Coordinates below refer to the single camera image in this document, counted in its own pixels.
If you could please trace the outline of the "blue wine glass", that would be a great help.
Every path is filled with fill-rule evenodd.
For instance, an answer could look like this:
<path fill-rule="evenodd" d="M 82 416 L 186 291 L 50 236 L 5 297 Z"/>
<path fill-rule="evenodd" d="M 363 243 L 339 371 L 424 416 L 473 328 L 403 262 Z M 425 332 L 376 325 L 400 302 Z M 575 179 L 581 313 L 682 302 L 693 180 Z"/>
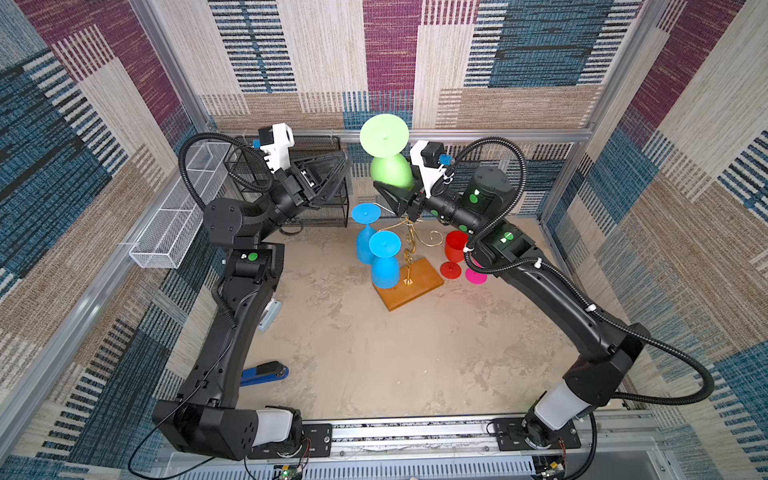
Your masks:
<path fill-rule="evenodd" d="M 379 289 L 390 289 L 400 280 L 400 267 L 396 255 L 401 249 L 400 238 L 392 231 L 379 231 L 369 240 L 373 255 L 372 281 Z"/>
<path fill-rule="evenodd" d="M 373 263 L 374 255 L 370 249 L 369 242 L 376 230 L 372 224 L 379 220 L 381 208 L 373 203 L 363 203 L 352 209 L 352 219 L 363 226 L 356 238 L 356 257 L 357 260 L 365 265 Z"/>

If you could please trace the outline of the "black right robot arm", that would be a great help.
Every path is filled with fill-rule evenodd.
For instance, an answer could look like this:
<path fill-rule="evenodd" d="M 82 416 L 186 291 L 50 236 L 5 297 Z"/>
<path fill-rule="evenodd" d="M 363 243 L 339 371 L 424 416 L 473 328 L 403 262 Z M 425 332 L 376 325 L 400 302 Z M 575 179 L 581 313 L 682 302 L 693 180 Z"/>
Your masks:
<path fill-rule="evenodd" d="M 575 417 L 605 406 L 648 342 L 648 331 L 628 325 L 589 301 L 535 242 L 506 220 L 506 209 L 522 195 L 496 167 L 480 167 L 462 193 L 451 189 L 442 171 L 429 186 L 417 171 L 406 180 L 387 174 L 373 185 L 398 214 L 411 219 L 423 213 L 468 234 L 469 263 L 494 275 L 531 300 L 561 329 L 578 351 L 562 380 L 531 407 L 529 436 L 544 437 Z"/>

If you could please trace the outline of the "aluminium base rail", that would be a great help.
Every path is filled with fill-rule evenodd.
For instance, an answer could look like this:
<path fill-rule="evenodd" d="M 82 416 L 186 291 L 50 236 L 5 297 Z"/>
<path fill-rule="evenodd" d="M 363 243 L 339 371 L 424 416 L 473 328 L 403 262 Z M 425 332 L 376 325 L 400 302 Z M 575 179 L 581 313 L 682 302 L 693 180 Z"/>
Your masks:
<path fill-rule="evenodd" d="M 680 479 L 655 418 L 643 410 L 602 410 L 564 439 L 533 450 L 509 430 L 515 414 L 309 421 L 305 479 L 559 479 L 595 454 L 587 479 Z"/>

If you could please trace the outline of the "red wine glass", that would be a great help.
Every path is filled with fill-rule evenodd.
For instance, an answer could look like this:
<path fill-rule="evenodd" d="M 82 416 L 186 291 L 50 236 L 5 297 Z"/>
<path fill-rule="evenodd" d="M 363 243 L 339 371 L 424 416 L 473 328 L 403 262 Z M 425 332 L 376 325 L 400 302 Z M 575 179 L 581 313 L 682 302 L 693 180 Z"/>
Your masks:
<path fill-rule="evenodd" d="M 462 274 L 464 247 L 468 235 L 462 231 L 452 231 L 445 236 L 443 247 L 446 261 L 440 266 L 440 273 L 449 280 L 458 279 Z"/>

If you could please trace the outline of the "green wine glass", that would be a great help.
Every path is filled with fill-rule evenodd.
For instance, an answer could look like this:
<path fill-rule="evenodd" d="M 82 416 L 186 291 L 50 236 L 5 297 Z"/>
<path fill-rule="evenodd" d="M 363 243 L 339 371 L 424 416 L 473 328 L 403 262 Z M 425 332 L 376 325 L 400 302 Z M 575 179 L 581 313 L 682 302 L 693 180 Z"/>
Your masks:
<path fill-rule="evenodd" d="M 406 190 L 413 186 L 410 162 L 402 155 L 408 141 L 406 122 L 394 114 L 379 114 L 364 123 L 360 143 L 373 158 L 370 175 L 374 181 Z"/>

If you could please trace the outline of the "wooden rack base board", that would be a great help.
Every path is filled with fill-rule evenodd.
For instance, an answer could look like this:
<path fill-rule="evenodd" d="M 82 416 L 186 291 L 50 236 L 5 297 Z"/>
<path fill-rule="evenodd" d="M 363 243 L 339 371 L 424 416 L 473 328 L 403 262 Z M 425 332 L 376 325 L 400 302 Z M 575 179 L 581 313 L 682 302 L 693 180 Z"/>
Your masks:
<path fill-rule="evenodd" d="M 444 280 L 427 258 L 413 262 L 410 269 L 401 268 L 399 283 L 389 289 L 375 287 L 379 297 L 389 311 L 441 287 Z"/>

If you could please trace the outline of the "white mesh wall basket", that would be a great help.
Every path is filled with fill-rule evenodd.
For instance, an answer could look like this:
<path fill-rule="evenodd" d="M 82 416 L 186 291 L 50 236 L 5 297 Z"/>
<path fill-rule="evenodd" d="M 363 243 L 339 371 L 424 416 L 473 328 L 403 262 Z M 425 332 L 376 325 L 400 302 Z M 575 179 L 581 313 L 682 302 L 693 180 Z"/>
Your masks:
<path fill-rule="evenodd" d="M 204 202 L 213 200 L 225 181 L 223 159 L 228 151 L 229 146 L 220 141 L 197 142 L 188 151 L 188 176 Z M 176 269 L 181 266 L 202 221 L 203 211 L 183 181 L 177 179 L 129 255 L 144 269 Z"/>

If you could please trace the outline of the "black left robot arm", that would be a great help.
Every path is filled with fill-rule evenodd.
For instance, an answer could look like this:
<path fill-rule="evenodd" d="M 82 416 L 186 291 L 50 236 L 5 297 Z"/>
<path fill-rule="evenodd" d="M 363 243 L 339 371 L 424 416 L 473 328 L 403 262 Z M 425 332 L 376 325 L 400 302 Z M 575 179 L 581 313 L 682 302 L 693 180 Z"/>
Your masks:
<path fill-rule="evenodd" d="M 240 461 L 268 445 L 283 455 L 304 446 L 299 410 L 238 408 L 244 363 L 283 272 L 285 247 L 269 236 L 307 209 L 332 200 L 351 162 L 342 151 L 301 160 L 271 175 L 254 202 L 217 198 L 203 208 L 212 245 L 227 252 L 212 296 L 217 313 L 175 399 L 157 403 L 152 420 L 178 451 Z"/>

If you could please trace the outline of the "light blue stapler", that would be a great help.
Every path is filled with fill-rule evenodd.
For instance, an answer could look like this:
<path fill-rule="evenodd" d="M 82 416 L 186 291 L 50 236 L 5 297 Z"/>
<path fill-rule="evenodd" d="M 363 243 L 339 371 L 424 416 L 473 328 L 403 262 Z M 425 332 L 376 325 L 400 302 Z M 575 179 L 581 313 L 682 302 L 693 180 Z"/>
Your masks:
<path fill-rule="evenodd" d="M 257 325 L 257 330 L 265 332 L 276 320 L 281 309 L 282 303 L 276 299 L 271 299 L 261 315 L 261 319 Z"/>

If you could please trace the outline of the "magenta wine glass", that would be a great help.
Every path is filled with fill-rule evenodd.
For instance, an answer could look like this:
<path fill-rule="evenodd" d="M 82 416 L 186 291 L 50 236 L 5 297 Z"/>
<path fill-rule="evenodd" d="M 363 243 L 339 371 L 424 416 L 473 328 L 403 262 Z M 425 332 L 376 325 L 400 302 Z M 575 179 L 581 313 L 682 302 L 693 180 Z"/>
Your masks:
<path fill-rule="evenodd" d="M 467 269 L 465 270 L 465 277 L 470 283 L 475 285 L 482 285 L 488 279 L 488 276 L 486 274 L 479 273 L 470 267 L 467 267 Z"/>

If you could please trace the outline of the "blue black stapler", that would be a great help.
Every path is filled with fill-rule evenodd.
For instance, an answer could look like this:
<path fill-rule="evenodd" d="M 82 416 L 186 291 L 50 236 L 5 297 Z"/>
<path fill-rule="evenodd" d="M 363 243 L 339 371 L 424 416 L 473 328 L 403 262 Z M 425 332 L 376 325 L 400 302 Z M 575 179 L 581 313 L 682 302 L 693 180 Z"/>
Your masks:
<path fill-rule="evenodd" d="M 289 368 L 279 361 L 270 361 L 242 372 L 240 386 L 248 387 L 258 384 L 281 381 L 288 377 Z"/>

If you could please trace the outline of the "black mesh wall shelf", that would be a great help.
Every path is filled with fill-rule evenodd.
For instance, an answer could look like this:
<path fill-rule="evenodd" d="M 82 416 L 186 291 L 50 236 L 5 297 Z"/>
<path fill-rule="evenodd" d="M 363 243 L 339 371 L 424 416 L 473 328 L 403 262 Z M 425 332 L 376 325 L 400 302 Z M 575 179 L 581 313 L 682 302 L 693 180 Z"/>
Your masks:
<path fill-rule="evenodd" d="M 259 197 L 253 202 L 217 198 L 203 209 L 207 227 L 233 236 L 268 236 L 307 209 L 320 209 L 334 201 L 345 182 L 350 162 L 337 149 L 319 156 L 290 159 L 290 142 L 274 140 L 265 148 L 219 133 L 199 134 L 199 140 L 228 145 L 228 152 L 241 157 L 251 169 L 251 180 L 237 172 L 228 175 Z"/>

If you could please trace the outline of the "blue wine glass front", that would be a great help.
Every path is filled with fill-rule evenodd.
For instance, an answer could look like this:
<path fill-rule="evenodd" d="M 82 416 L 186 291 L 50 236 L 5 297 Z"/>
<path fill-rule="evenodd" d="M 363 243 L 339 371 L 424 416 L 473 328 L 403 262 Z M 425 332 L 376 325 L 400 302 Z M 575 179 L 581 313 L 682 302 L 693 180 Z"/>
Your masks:
<path fill-rule="evenodd" d="M 400 280 L 400 267 L 396 255 L 401 249 L 400 238 L 392 231 L 379 231 L 369 240 L 373 255 L 372 281 L 379 289 L 390 289 Z"/>

